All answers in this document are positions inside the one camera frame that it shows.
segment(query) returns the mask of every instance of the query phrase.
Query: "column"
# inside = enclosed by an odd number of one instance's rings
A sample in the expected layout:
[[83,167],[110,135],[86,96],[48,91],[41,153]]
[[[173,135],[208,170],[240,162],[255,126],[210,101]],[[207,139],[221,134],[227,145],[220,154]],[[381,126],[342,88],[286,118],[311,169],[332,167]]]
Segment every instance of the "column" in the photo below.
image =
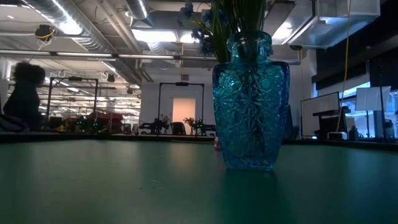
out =
[[2,112],[3,106],[7,101],[8,83],[11,76],[11,66],[12,63],[6,59],[0,59],[0,101]]

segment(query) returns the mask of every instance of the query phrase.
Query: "dark hair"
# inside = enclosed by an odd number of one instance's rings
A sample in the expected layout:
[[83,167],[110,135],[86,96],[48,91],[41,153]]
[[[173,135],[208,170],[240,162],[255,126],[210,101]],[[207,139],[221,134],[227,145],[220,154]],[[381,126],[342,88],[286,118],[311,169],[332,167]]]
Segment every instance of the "dark hair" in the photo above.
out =
[[39,85],[44,81],[45,71],[38,65],[31,65],[27,62],[19,62],[15,67],[15,81],[26,80],[35,85]]

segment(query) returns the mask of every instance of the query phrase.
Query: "small pink object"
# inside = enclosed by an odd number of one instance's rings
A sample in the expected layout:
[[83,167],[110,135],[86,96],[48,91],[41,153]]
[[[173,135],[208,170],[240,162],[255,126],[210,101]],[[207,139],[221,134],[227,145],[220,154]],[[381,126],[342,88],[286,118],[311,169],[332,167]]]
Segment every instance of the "small pink object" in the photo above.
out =
[[214,150],[221,151],[220,145],[218,144],[218,136],[214,139]]

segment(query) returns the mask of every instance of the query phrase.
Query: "person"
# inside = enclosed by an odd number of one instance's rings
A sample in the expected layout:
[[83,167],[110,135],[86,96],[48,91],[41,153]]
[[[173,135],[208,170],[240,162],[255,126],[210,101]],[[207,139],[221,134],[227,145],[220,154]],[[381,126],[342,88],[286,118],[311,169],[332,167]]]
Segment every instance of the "person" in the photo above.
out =
[[41,116],[36,88],[43,84],[45,71],[38,65],[20,62],[16,65],[14,78],[15,88],[4,105],[4,114],[21,119],[31,131],[38,131]]

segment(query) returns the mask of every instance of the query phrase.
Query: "chair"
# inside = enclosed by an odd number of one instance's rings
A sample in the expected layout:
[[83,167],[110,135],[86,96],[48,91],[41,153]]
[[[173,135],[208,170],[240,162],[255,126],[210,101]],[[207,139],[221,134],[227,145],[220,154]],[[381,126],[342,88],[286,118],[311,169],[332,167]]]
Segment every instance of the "chair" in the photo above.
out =
[[182,122],[173,122],[171,123],[172,134],[173,135],[187,135],[185,132],[185,126]]

